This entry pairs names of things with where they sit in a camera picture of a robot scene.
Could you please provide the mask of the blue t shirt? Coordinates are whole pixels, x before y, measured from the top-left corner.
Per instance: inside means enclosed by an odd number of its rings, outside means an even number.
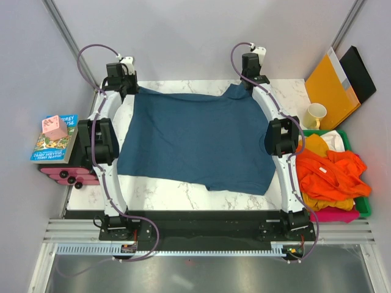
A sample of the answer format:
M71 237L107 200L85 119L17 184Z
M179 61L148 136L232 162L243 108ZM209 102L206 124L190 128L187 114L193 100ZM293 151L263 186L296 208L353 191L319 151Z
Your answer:
M242 86L221 96L142 88L117 163L120 175L264 195L276 167L266 152L268 119Z

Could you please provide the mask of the orange t shirt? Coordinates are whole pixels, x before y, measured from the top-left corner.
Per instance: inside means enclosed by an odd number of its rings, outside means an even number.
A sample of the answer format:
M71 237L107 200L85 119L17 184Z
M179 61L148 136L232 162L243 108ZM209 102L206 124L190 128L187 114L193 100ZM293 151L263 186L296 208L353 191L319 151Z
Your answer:
M371 187L360 178L366 170L365 163L352 151L328 150L326 156L321 157L305 149L296 158L300 191L316 200L369 197Z

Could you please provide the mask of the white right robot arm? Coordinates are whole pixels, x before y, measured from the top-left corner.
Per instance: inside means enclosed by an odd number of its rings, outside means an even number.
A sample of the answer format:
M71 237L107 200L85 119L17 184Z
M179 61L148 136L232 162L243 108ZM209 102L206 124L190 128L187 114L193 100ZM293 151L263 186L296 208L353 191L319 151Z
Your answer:
M266 152L271 155L279 179L282 208L280 233L286 240L294 240L310 224L310 216L299 191L296 173L296 149L299 143L299 119L285 113L276 100L269 79L261 74L266 55L263 47L254 47L242 55L241 81L261 107L268 120L264 138Z

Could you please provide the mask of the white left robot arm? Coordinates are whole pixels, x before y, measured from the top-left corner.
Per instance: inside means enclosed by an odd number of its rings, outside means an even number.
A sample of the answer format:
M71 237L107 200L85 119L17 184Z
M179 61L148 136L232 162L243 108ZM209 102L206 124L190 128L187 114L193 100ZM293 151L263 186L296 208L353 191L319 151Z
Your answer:
M101 220L99 240L127 241L134 235L134 225L124 216L128 206L117 174L120 147L112 120L125 97L137 93L139 86L133 57L109 63L106 70L91 115L78 122L78 134L82 152L92 163L104 198L104 216L97 217Z

